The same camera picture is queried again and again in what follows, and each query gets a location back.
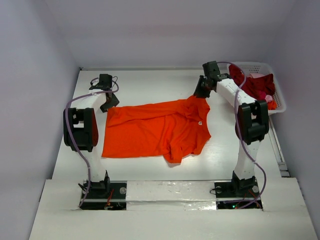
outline screw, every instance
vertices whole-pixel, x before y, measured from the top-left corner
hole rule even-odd
[[[215,190],[215,193],[217,194],[222,193],[221,186],[216,186],[214,190]]]
[[[252,191],[253,191],[254,193],[258,193],[258,192],[259,192],[259,188],[258,188],[257,186],[253,186],[253,187],[252,187]]]
[[[120,194],[126,194],[127,189],[125,187],[120,188]]]

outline red wire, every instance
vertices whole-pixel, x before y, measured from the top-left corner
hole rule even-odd
[[[108,207],[110,205],[110,200],[111,200],[113,194],[114,194],[114,189],[111,190],[110,196],[108,197],[108,199],[106,201],[106,205],[104,207]]]
[[[238,207],[237,207],[237,205],[239,204],[239,203],[241,203],[243,200],[245,200],[245,198],[246,198],[246,196],[247,196],[247,194],[245,193],[244,194],[244,197],[243,197],[243,199],[240,201],[240,202],[238,202],[237,204],[236,204],[236,207],[235,207],[235,209],[237,209]]]
[[[255,195],[252,191],[250,191],[250,190],[248,190],[248,191],[249,191],[249,193],[254,197],[254,199],[256,199],[256,195]]]

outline white work surface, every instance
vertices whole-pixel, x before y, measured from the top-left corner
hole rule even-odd
[[[202,70],[81,71],[74,97],[86,94],[90,80],[101,73],[118,76],[119,107],[185,99],[193,94],[203,74]],[[317,239],[296,179],[281,178],[269,135],[257,155],[267,174],[261,197],[263,211],[216,210],[214,195],[209,194],[214,183],[208,180],[231,178],[239,142],[233,108],[215,92],[207,102],[212,137],[200,155],[187,156],[180,165],[168,164],[162,156],[101,159],[112,181],[129,181],[127,210],[78,209],[81,189],[77,183],[87,179],[87,168],[62,142],[53,178],[43,189],[30,239]],[[96,114],[100,153],[106,116]],[[255,172],[261,188],[262,173],[258,169]]]

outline red clothing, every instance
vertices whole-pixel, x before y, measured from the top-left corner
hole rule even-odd
[[[268,102],[268,110],[276,110],[278,107],[275,100]]]
[[[244,81],[244,75],[236,66],[230,65],[229,72],[231,78],[234,80],[235,84],[240,86]],[[274,84],[274,75],[268,74],[266,76],[252,78],[247,77],[246,82],[241,88],[246,94],[257,99],[257,100],[265,100],[266,95],[273,96],[276,91],[276,87]]]
[[[108,110],[102,157],[136,158],[163,155],[181,163],[200,154],[210,133],[205,98],[113,107]]]

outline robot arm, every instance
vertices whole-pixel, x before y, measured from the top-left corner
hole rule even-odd
[[[234,80],[228,74],[220,73],[216,61],[205,63],[202,66],[205,76],[200,76],[193,95],[198,98],[209,98],[210,92],[214,90],[235,107],[235,97],[239,87]],[[255,163],[248,157],[245,150],[253,159],[256,159],[260,143],[269,131],[266,101],[257,101],[240,89],[236,106],[235,113],[241,133],[238,160],[231,182],[215,183],[218,198],[242,197],[248,189],[256,185]]]
[[[109,177],[105,168],[102,166],[97,148],[98,127],[96,122],[96,113],[101,110],[107,112],[109,108],[118,105],[119,100],[113,93],[94,94],[96,92],[108,91],[112,88],[112,76],[109,74],[100,74],[97,84],[91,84],[89,96],[84,97],[75,107],[68,109],[68,120],[73,137],[81,153],[88,160],[91,172],[91,181],[93,183],[108,182]],[[63,113],[63,139],[67,146],[73,151],[76,149],[72,144],[68,129],[66,126],[65,112]]]

